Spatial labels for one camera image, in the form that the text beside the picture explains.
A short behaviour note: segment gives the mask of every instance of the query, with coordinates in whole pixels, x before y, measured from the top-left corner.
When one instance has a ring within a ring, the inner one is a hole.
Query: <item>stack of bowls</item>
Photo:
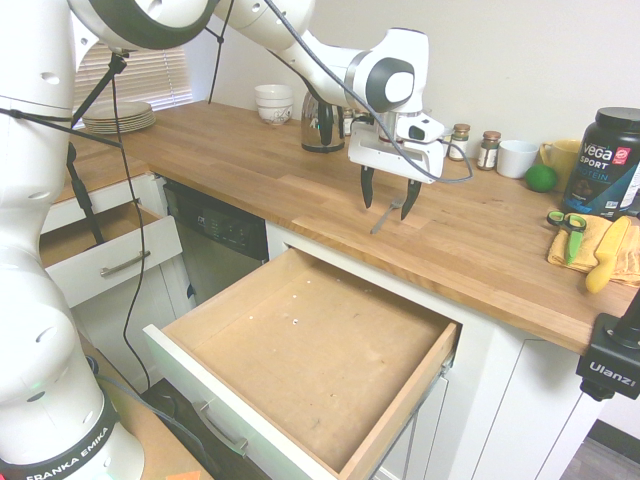
[[[287,85],[259,85],[255,88],[258,114],[265,123],[281,125],[291,118],[293,89]]]

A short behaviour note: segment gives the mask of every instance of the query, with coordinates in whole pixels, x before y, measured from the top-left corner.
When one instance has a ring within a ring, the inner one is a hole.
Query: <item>window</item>
[[[107,71],[111,50],[96,44],[85,56],[76,74],[74,111],[89,95]],[[187,61],[181,47],[171,50],[131,52],[127,68],[116,76],[118,101],[142,101],[153,110],[162,110],[193,101]],[[94,105],[111,103],[111,84],[107,85]]]

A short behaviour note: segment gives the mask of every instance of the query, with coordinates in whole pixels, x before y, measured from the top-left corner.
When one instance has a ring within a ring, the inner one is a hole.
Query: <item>black lid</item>
[[[621,132],[640,133],[640,109],[624,107],[601,108],[596,114],[596,122],[604,128]]]

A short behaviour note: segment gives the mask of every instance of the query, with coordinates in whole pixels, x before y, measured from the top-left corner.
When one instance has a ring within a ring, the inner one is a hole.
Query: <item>lime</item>
[[[548,192],[555,187],[558,181],[558,177],[556,176],[556,172],[553,171],[553,168],[542,164],[534,165],[527,170],[524,179],[527,181],[527,185],[529,185],[531,190],[540,193]]]

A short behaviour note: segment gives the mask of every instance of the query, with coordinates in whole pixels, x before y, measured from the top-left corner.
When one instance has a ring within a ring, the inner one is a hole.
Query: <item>white drawer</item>
[[[458,325],[294,249],[163,331],[163,375],[274,480],[364,480]]]
[[[141,207],[145,225],[145,270],[180,254],[173,217],[160,218]],[[138,215],[132,203],[96,215],[106,243],[94,246],[87,222],[75,222],[40,237],[42,262],[70,307],[99,295],[140,272]]]

